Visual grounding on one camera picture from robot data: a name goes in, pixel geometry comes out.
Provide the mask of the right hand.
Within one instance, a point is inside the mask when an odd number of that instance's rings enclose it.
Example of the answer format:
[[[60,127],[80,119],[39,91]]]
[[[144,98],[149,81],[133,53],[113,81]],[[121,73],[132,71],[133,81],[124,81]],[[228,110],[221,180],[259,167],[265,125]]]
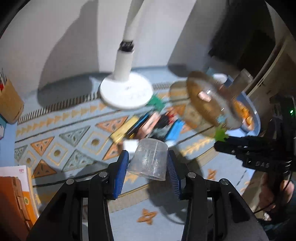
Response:
[[[278,184],[270,174],[264,173],[260,188],[259,207],[264,211],[272,211],[291,201],[295,185],[289,180],[282,180],[281,184]]]

